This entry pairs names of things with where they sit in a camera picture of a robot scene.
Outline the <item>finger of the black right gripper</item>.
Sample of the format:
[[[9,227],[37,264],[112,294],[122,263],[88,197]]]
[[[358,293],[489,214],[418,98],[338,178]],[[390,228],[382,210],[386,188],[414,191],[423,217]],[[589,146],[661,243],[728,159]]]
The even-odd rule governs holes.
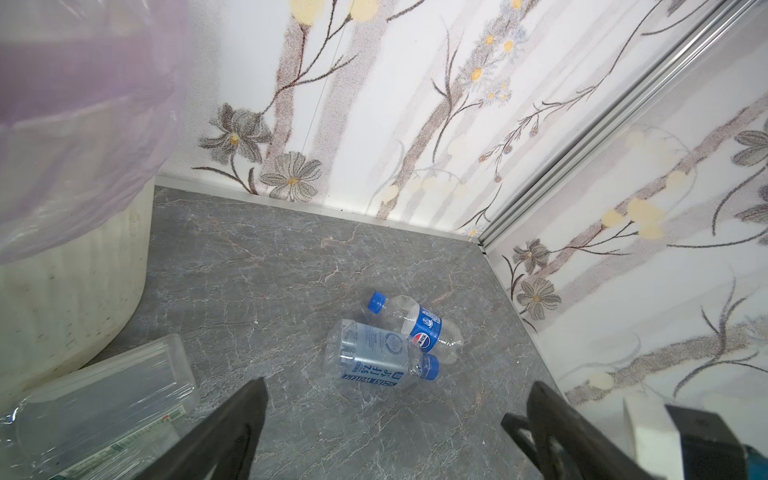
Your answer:
[[[537,466],[537,451],[532,440],[529,420],[522,415],[505,413],[501,427],[529,461]]]

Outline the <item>pepsi label clear bottle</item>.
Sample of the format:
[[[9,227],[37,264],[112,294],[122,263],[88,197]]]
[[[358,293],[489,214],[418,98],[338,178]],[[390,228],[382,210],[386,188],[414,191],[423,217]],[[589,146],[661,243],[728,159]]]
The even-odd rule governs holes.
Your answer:
[[[425,308],[410,296],[387,296],[374,291],[366,304],[367,315],[381,328],[408,336],[424,353],[441,364],[457,362],[464,338],[459,326]]]

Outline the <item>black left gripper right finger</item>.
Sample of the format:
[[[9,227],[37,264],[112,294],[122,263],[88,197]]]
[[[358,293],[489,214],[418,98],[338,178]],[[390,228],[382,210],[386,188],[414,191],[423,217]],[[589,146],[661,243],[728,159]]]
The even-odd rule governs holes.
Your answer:
[[[581,479],[651,477],[544,382],[531,387],[527,418],[546,479],[568,474]]]

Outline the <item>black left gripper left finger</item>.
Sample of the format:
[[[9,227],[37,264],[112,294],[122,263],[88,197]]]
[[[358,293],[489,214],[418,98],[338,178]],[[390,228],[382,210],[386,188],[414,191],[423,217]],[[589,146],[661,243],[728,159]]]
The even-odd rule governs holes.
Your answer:
[[[138,477],[247,479],[268,400],[263,378],[248,381]]]

